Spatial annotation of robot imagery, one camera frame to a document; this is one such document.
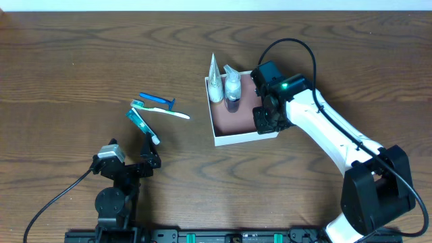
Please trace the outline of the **green Colgate toothpaste tube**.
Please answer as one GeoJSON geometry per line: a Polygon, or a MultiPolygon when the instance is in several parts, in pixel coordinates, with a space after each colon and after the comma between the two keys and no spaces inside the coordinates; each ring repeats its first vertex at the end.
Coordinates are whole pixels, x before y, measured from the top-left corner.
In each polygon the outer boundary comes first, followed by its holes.
{"type": "Polygon", "coordinates": [[[131,108],[127,113],[128,117],[144,134],[150,134],[153,144],[159,145],[160,140],[153,129],[145,122],[142,116],[137,112],[135,108],[131,108]]]}

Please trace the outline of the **green white toothbrush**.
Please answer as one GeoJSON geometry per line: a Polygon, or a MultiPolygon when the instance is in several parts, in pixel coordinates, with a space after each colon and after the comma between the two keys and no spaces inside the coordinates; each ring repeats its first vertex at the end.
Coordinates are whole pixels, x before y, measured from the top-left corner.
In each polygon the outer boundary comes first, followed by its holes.
{"type": "Polygon", "coordinates": [[[180,117],[183,119],[190,119],[190,116],[186,115],[184,113],[180,113],[180,112],[176,112],[176,111],[169,111],[169,110],[158,108],[158,107],[145,107],[143,101],[133,100],[130,103],[130,105],[131,105],[131,107],[133,107],[135,109],[139,109],[139,110],[143,110],[143,111],[152,111],[152,112],[157,112],[157,113],[164,113],[164,114],[180,117]]]}

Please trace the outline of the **clear pump bottle blue liquid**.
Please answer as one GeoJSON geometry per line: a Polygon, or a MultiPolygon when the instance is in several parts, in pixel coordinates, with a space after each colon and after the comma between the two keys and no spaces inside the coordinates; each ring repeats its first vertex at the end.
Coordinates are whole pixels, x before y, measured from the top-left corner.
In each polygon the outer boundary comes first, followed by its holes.
{"type": "Polygon", "coordinates": [[[224,65],[225,70],[225,106],[230,113],[237,112],[241,99],[241,75],[229,65],[224,65]]]}

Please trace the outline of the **white Pantene tube gold cap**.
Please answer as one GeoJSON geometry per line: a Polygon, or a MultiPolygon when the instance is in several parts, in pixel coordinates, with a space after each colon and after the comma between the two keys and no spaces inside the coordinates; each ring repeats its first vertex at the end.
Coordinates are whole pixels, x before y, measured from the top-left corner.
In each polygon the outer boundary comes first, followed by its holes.
{"type": "Polygon", "coordinates": [[[207,91],[212,103],[220,103],[223,100],[222,79],[214,53],[209,68],[207,91]]]}

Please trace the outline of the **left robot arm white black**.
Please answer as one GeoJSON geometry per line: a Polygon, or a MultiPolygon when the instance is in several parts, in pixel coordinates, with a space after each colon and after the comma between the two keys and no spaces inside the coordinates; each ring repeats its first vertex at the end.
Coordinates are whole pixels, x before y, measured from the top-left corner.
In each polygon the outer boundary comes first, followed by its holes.
{"type": "Polygon", "coordinates": [[[125,153],[113,138],[93,156],[90,166],[94,174],[113,181],[112,187],[100,191],[95,199],[98,226],[104,230],[124,230],[129,227],[136,214],[140,179],[153,176],[153,170],[161,166],[150,132],[145,133],[140,161],[127,165],[125,158],[125,153]]]}

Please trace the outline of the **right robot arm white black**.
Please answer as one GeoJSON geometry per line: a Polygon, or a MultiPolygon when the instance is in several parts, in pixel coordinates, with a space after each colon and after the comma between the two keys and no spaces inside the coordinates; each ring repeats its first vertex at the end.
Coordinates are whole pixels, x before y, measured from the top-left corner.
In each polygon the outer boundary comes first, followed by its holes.
{"type": "Polygon", "coordinates": [[[410,163],[397,145],[367,138],[331,108],[312,82],[298,74],[253,71],[263,104],[252,112],[259,134],[298,126],[332,159],[344,177],[341,214],[317,242],[401,242],[403,234],[384,226],[416,205],[410,163]]]}

